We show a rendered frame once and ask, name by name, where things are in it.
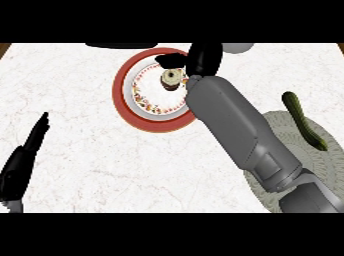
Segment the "grey rounded object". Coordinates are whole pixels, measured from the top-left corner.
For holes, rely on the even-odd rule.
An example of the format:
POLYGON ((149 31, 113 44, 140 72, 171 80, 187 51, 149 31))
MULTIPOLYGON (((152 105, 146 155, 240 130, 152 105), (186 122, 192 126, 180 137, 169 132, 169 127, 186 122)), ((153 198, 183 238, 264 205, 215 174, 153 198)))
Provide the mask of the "grey rounded object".
POLYGON ((240 54, 252 48, 252 43, 224 43, 223 51, 230 54, 240 54))

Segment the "round grey-green woven placemat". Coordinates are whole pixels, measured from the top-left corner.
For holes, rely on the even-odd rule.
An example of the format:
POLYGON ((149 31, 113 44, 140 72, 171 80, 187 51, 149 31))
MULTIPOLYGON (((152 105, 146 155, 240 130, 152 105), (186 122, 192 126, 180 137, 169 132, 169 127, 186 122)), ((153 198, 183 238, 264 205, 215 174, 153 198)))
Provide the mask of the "round grey-green woven placemat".
MULTIPOLYGON (((327 150, 319 151, 305 142, 289 115, 283 115, 277 118, 277 125, 286 129, 280 134, 277 134, 274 132, 274 128, 270 126, 276 137, 298 158, 299 162, 302 163, 302 167, 317 175, 344 202, 344 151, 341 150, 339 144, 333 140, 333 137, 326 130, 316 125, 316 123, 308 124, 317 135, 327 143, 327 150)), ((264 207, 270 211, 282 213, 283 211, 280 210, 279 199, 285 196, 285 194, 265 191, 251 172, 246 170, 243 171, 245 176, 249 178, 252 192, 263 202, 264 207)))

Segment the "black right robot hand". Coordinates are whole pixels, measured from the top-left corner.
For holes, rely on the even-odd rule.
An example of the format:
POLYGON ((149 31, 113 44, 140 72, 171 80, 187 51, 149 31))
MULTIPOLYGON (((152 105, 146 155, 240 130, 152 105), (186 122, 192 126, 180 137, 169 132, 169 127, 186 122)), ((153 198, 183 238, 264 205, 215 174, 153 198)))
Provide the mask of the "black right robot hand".
POLYGON ((155 60, 164 69, 186 68, 187 76, 214 76, 223 58, 223 45, 220 43, 193 43, 189 53, 169 53, 159 55, 155 60))

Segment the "red rimmed white plate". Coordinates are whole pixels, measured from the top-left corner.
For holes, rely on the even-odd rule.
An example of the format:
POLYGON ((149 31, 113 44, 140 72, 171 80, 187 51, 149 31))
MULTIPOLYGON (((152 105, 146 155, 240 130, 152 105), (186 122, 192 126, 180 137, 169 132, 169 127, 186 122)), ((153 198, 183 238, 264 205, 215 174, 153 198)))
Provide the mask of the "red rimmed white plate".
POLYGON ((155 58, 169 53, 181 53, 174 48, 153 48, 137 53, 122 64, 112 84, 112 100, 125 122, 137 129, 165 133, 184 128, 195 115, 186 105, 187 75, 183 68, 183 80, 175 91, 167 91, 161 85, 164 69, 155 58))

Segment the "green cucumber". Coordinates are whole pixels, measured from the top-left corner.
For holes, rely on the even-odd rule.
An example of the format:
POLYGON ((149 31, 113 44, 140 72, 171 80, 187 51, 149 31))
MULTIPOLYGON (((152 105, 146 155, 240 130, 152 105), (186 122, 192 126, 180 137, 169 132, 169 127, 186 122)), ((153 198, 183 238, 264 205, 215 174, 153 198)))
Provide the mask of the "green cucumber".
POLYGON ((298 131, 301 133, 301 136, 302 136, 305 142, 319 151, 326 151, 327 143, 323 140, 323 138, 317 135, 317 133, 314 132, 314 130, 311 129, 311 127, 308 125, 296 94, 291 91, 286 91, 282 94, 282 102, 283 102, 283 105, 285 105, 288 112, 292 116, 298 131))

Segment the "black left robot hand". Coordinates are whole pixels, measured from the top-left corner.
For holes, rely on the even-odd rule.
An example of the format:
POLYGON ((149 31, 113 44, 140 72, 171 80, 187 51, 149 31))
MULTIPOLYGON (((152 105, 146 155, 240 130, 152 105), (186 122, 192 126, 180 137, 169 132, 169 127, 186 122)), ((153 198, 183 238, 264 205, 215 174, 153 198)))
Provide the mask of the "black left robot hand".
POLYGON ((48 131, 48 113, 40 117, 26 142, 14 149, 0 173, 0 202, 20 200, 28 188, 37 152, 48 131))

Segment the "black flat object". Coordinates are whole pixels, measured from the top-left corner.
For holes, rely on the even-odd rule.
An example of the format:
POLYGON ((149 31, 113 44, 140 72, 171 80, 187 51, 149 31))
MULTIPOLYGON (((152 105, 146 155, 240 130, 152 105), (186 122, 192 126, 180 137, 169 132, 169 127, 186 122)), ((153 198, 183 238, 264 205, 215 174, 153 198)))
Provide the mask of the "black flat object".
POLYGON ((85 43, 87 46, 106 49, 149 49, 158 43, 85 43))

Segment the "brown cupcake with cream frosting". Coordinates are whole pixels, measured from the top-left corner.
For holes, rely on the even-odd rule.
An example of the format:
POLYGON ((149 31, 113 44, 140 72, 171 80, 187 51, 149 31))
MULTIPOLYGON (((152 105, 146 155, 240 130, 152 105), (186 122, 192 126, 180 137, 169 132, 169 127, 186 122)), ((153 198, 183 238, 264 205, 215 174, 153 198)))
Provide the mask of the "brown cupcake with cream frosting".
POLYGON ((161 85, 167 91, 175 91, 183 80, 183 70, 168 69, 161 75, 161 85))

